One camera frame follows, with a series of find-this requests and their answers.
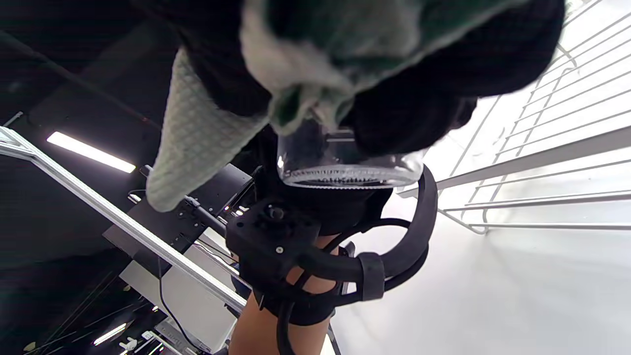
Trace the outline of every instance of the metal frame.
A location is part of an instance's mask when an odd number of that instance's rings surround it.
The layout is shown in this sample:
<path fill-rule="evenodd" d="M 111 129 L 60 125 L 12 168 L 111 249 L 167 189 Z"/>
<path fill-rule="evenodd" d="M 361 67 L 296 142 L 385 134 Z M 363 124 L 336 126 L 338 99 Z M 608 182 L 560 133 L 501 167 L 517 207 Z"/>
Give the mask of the metal frame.
<path fill-rule="evenodd" d="M 571 16 L 566 21 L 565 26 L 573 22 L 579 16 L 582 16 L 583 14 L 587 13 L 590 9 L 594 8 L 600 2 L 601 0 L 593 1 L 588 6 L 586 6 L 586 8 L 584 8 L 583 11 L 578 12 L 575 16 Z M 591 202 L 610 202 L 610 201 L 631 200 L 631 190 L 621 190 L 621 191 L 605 191 L 605 192 L 597 192 L 597 193 L 576 193 L 576 194 L 570 194 L 570 195 L 540 196 L 540 197 L 535 197 L 535 198 L 515 198 L 511 200 L 495 201 L 499 191 L 501 190 L 502 186 L 505 184 L 517 183 L 521 181 L 529 181 L 529 180 L 534 180 L 534 179 L 543 179 L 543 178 L 558 176 L 562 174 L 571 174 L 573 172 L 588 171 L 591 169 L 599 169 L 602 167 L 609 167 L 609 166 L 614 166 L 618 164 L 626 164 L 626 163 L 631 162 L 631 159 L 625 159 L 625 160 L 621 160 L 617 162 L 608 162 L 605 164 L 581 167 L 578 169 L 571 169 L 571 170 L 566 170 L 566 171 L 561 171 L 561 172 L 553 172 L 553 173 L 548 173 L 548 174 L 539 174 L 539 175 L 533 175 L 533 176 L 528 176 L 528 177 L 508 179 L 509 174 L 513 174 L 516 172 L 522 172 L 522 171 L 534 169 L 537 167 L 543 167 L 546 165 L 556 164 L 559 162 L 565 162 L 568 160 L 578 159 L 581 157 L 588 157 L 590 155 L 595 155 L 599 153 L 610 152 L 612 150 L 631 147 L 631 126 L 627 126 L 624 128 L 616 129 L 616 130 L 602 133 L 599 135 L 594 135 L 585 139 L 577 140 L 572 143 L 563 144 L 555 148 L 542 150 L 540 152 L 532 153 L 525 156 L 521 155 L 524 147 L 532 145 L 534 143 L 545 141 L 549 138 L 553 138 L 556 136 L 561 136 L 566 133 L 575 131 L 577 129 L 586 128 L 593 124 L 601 123 L 606 120 L 622 116 L 624 114 L 631 114 L 631 109 L 630 109 L 630 110 L 626 110 L 626 111 L 622 111 L 616 114 L 609 115 L 607 117 L 597 117 L 594 121 L 581 124 L 574 128 L 566 129 L 564 131 L 547 135 L 546 137 L 538 138 L 536 140 L 530 140 L 530 137 L 535 128 L 539 128 L 541 126 L 558 121 L 559 119 L 569 117 L 573 114 L 589 109 L 596 105 L 604 104 L 605 102 L 611 99 L 631 93 L 631 90 L 624 90 L 622 92 L 608 96 L 607 98 L 599 100 L 592 104 L 581 105 L 580 108 L 574 109 L 572 110 L 572 112 L 562 114 L 560 116 L 553 117 L 551 119 L 546 118 L 546 121 L 540 122 L 542 115 L 548 109 L 564 104 L 571 100 L 574 100 L 580 97 L 581 95 L 590 92 L 591 90 L 600 88 L 604 85 L 607 85 L 620 78 L 623 78 L 624 76 L 631 74 L 631 71 L 625 71 L 624 73 L 617 75 L 614 78 L 605 80 L 602 83 L 598 83 L 597 85 L 590 88 L 589 90 L 583 90 L 575 95 L 572 95 L 571 97 L 568 97 L 558 102 L 555 102 L 553 104 L 550 104 L 552 97 L 558 92 L 565 90 L 566 88 L 571 87 L 572 85 L 579 83 L 589 77 L 592 77 L 596 75 L 597 73 L 600 73 L 631 57 L 631 54 L 623 56 L 622 58 L 617 59 L 616 61 L 607 63 L 606 65 L 600 68 L 596 68 L 593 72 L 585 76 L 582 76 L 578 78 L 577 80 L 574 80 L 572 83 L 569 83 L 560 87 L 561 80 L 567 74 L 571 72 L 580 73 L 580 70 L 584 68 L 585 66 L 587 66 L 588 64 L 593 63 L 594 61 L 597 61 L 598 59 L 605 57 L 611 51 L 614 51 L 622 47 L 623 45 L 627 45 L 629 44 L 629 42 L 631 42 L 631 39 L 624 40 L 622 43 L 617 44 L 616 46 L 612 47 L 611 49 L 608 49 L 604 53 L 599 54 L 596 57 L 587 60 L 585 63 L 579 64 L 577 62 L 577 59 L 582 57 L 584 54 L 591 52 L 594 49 L 599 48 L 601 45 L 607 43 L 608 41 L 616 38 L 616 36 L 630 29 L 631 25 L 626 26 L 621 30 L 617 30 L 614 34 L 607 35 L 606 38 L 604 38 L 603 40 L 600 40 L 598 43 L 595 43 L 594 45 L 590 45 L 589 48 L 585 49 L 584 51 L 582 50 L 582 47 L 585 46 L 587 43 L 589 43 L 590 41 L 592 41 L 599 35 L 602 35 L 603 33 L 605 33 L 605 31 L 613 28 L 617 24 L 621 23 L 622 21 L 630 17 L 631 17 L 631 13 L 623 15 L 621 18 L 613 21 L 611 24 L 605 26 L 600 31 L 597 31 L 594 35 L 591 35 L 585 40 L 583 40 L 572 49 L 564 50 L 558 47 L 558 50 L 563 55 L 559 56 L 558 58 L 552 61 L 550 67 L 553 67 L 553 68 L 549 69 L 544 75 L 542 75 L 542 77 L 539 78 L 539 80 L 536 82 L 534 88 L 530 91 L 530 97 L 528 99 L 528 102 L 526 103 L 526 105 L 522 107 L 521 114 L 514 121 L 514 124 L 510 133 L 504 136 L 504 142 L 502 146 L 500 147 L 500 149 L 498 150 L 498 152 L 495 154 L 495 158 L 493 162 L 491 163 L 491 165 L 486 166 L 481 169 L 467 172 L 465 174 L 454 175 L 456 171 L 458 170 L 460 163 L 468 154 L 469 147 L 472 146 L 473 141 L 477 138 L 478 133 L 480 132 L 482 126 L 487 121 L 487 118 L 491 114 L 491 111 L 493 111 L 493 109 L 497 105 L 497 102 L 502 98 L 502 96 L 497 97 L 496 101 L 493 103 L 492 108 L 487 113 L 486 117 L 484 117 L 478 129 L 475 131 L 473 137 L 471 138 L 471 141 L 469 141 L 466 148 L 463 150 L 462 155 L 458 159 L 456 166 L 454 166 L 451 174 L 449 174 L 449 177 L 441 181 L 438 181 L 437 186 L 438 186 L 438 189 L 441 190 L 442 192 L 442 190 L 445 190 L 447 188 L 452 188 L 452 187 L 460 186 L 463 184 L 469 184 L 476 181 L 479 181 L 479 183 L 475 187 L 475 190 L 473 194 L 471 195 L 471 198 L 469 199 L 467 203 L 464 204 L 464 206 L 439 209 L 439 213 L 441 213 L 442 215 L 445 215 L 447 218 L 453 220 L 459 225 L 477 234 L 485 234 L 486 232 L 488 232 L 489 228 L 492 228 L 492 227 L 494 228 L 538 228 L 538 229 L 582 229 L 582 230 L 605 230 L 605 231 L 631 230 L 631 224 L 625 224 L 625 223 L 529 223 L 529 222 L 528 223 L 494 223 L 494 222 L 489 222 L 487 219 L 487 212 L 490 209 L 538 207 L 538 206 L 545 206 L 545 205 L 564 205 L 564 204 L 571 204 L 571 203 L 591 203 Z M 564 57 L 566 57 L 567 60 L 563 61 L 561 64 L 557 64 Z M 563 70 L 561 71 L 560 75 L 558 74 L 551 75 L 551 73 L 561 68 L 563 68 Z M 543 78 L 547 76 L 553 76 L 554 79 L 547 80 L 544 82 Z M 538 97 L 537 99 L 534 98 L 534 95 L 536 92 L 539 92 L 542 88 L 547 87 L 550 84 L 554 84 L 554 87 L 548 94 Z M 542 101 L 543 101 L 543 107 L 541 109 L 537 109 L 534 112 L 530 112 L 529 114 L 526 114 L 526 110 L 528 107 L 531 107 L 533 104 L 537 104 Z M 518 125 L 521 122 L 523 122 L 526 119 L 533 119 L 533 118 L 534 120 L 531 126 L 524 129 L 517 129 Z M 507 147 L 509 140 L 511 138 L 515 139 L 516 136 L 519 136 L 519 135 L 524 135 L 522 142 L 517 145 Z M 511 160 L 506 160 L 503 162 L 498 162 L 501 156 L 507 152 L 514 152 L 515 158 Z M 492 182 L 492 183 L 485 183 L 487 179 L 495 178 L 495 177 L 497 178 L 500 176 L 501 176 L 500 181 Z M 474 202 L 476 196 L 478 195 L 481 189 L 489 188 L 491 186 L 494 186 L 495 189 L 490 199 L 488 199 L 485 202 Z M 414 197 L 416 195 L 416 189 L 400 191 L 398 192 L 398 195 L 403 198 Z M 464 217 L 464 214 L 470 210 L 482 210 L 483 222 L 480 222 L 480 223 L 464 222 L 462 218 Z M 461 212 L 460 218 L 457 218 L 451 215 L 450 214 L 451 212 Z"/>
<path fill-rule="evenodd" d="M 169 264 L 197 280 L 208 292 L 235 310 L 241 311 L 243 309 L 245 300 L 233 290 L 119 210 L 18 133 L 5 127 L 0 127 L 0 133 L 3 133 L 12 141 L 5 142 L 0 140 L 0 154 L 30 161 L 97 212 L 101 213 L 105 218 L 126 231 L 132 238 L 149 248 Z"/>

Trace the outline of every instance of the black strap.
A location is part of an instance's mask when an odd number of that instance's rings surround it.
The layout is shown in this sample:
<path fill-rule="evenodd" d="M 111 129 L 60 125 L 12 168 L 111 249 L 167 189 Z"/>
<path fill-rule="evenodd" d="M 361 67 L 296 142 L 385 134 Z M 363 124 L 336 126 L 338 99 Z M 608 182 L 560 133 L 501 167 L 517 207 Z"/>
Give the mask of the black strap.
<path fill-rule="evenodd" d="M 362 301 L 380 299 L 384 296 L 386 271 L 381 256 L 377 253 L 361 253 L 357 256 L 362 264 L 363 280 L 359 292 Z"/>

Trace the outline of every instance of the ceiling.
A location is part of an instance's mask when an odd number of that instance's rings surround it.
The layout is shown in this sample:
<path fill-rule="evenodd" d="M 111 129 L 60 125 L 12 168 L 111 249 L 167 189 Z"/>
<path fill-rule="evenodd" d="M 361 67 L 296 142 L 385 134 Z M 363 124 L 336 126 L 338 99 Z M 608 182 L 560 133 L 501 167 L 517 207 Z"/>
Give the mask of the ceiling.
<path fill-rule="evenodd" d="M 161 124 L 176 41 L 127 0 L 4 1 L 0 30 Z M 121 210 L 132 207 L 127 192 L 144 186 L 137 170 L 126 174 L 46 138 L 61 131 L 141 166 L 153 163 L 159 130 L 0 40 L 0 124 L 20 111 L 10 128 Z M 58 337 L 59 325 L 95 289 L 100 298 L 66 332 L 138 300 L 116 277 L 129 259 L 101 237 L 111 223 L 88 205 L 9 157 L 0 157 L 0 196 L 3 353 L 21 354 L 30 341 Z"/>

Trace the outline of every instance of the glass jar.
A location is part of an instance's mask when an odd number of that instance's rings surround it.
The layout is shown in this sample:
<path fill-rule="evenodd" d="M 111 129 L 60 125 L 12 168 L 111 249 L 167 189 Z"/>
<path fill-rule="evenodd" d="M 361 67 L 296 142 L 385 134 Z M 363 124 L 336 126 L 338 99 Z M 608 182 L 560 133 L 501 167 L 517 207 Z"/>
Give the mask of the glass jar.
<path fill-rule="evenodd" d="M 328 131 L 313 119 L 278 137 L 277 167 L 290 186 L 324 189 L 379 189 L 415 184 L 426 150 L 368 157 L 352 129 Z"/>

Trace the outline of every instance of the person's wrist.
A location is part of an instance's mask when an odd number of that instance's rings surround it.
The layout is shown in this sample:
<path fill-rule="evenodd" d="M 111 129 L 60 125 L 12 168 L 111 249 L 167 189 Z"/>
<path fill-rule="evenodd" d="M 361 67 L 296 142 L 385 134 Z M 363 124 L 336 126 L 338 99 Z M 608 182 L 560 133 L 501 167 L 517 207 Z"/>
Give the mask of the person's wrist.
<path fill-rule="evenodd" d="M 317 240 L 315 241 L 315 246 L 320 249 L 323 249 L 336 236 L 337 235 L 318 237 Z M 339 251 L 339 248 L 335 248 L 331 252 L 331 254 L 337 255 L 338 251 Z M 289 271 L 289 274 L 287 274 L 287 278 L 286 278 L 287 282 L 292 285 L 295 284 L 298 278 L 302 275 L 302 272 L 303 270 L 299 267 L 293 268 L 291 271 Z M 320 279 L 319 277 L 312 276 L 309 278 L 309 280 L 307 281 L 307 283 L 304 285 L 302 289 L 312 294 L 321 294 L 321 293 L 329 292 L 330 290 L 332 290 L 335 287 L 335 283 L 336 282 L 334 280 Z"/>

